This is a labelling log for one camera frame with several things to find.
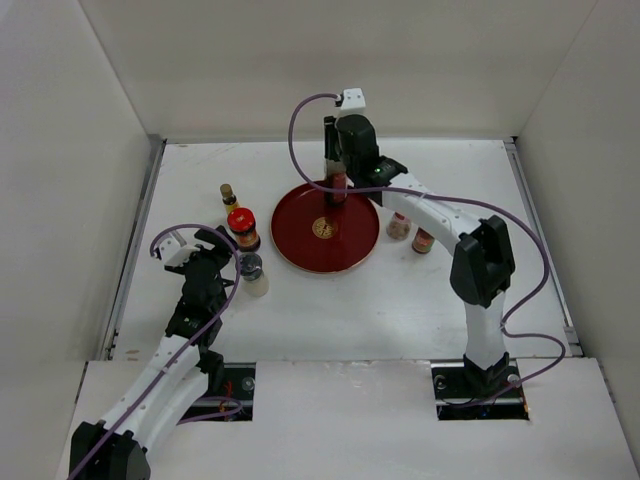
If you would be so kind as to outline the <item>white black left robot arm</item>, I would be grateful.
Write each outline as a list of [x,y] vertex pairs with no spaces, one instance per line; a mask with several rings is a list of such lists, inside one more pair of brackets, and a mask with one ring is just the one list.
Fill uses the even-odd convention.
[[[224,387],[223,357],[211,346],[239,281],[222,271],[239,263],[236,242],[223,226],[191,224],[195,246],[167,228],[150,253],[183,276],[181,297],[151,359],[114,406],[97,422],[81,423],[70,442],[71,479],[148,479],[151,463],[171,431],[200,397]],[[170,241],[178,242],[171,247]]]

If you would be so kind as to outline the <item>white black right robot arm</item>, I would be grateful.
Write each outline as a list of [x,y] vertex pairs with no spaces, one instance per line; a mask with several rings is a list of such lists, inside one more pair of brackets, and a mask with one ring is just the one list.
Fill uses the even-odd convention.
[[498,390],[509,363],[500,322],[515,271],[508,228],[437,200],[407,167],[380,153],[371,122],[361,114],[324,118],[325,154],[342,163],[357,189],[379,206],[409,218],[452,256],[449,282],[465,307],[464,384],[476,397]]

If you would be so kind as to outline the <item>tall dark bottle red label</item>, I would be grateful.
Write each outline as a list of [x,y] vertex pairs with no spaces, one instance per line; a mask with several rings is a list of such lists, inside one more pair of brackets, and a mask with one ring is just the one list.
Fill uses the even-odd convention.
[[330,192],[324,194],[325,202],[333,207],[341,206],[345,201],[347,194],[344,190],[347,188],[348,177],[346,167],[340,161],[327,159],[325,162],[325,186]]

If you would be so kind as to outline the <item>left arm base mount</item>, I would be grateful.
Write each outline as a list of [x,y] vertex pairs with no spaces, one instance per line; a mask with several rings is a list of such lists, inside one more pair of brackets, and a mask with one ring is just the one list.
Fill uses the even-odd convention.
[[194,402],[179,423],[251,421],[255,388],[255,363],[228,363],[221,380]]

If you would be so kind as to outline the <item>yellow cap red sauce bottle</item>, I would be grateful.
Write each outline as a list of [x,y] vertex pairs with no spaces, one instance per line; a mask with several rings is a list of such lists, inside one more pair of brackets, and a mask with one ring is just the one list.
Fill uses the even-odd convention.
[[418,254],[428,254],[435,243],[434,237],[422,228],[418,228],[411,247]]

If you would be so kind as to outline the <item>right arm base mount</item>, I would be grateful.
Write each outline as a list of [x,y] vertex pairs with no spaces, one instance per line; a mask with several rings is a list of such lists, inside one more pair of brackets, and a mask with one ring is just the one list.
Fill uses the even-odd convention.
[[495,387],[480,390],[466,377],[461,362],[431,365],[435,409],[440,421],[529,420],[520,371],[511,361]]

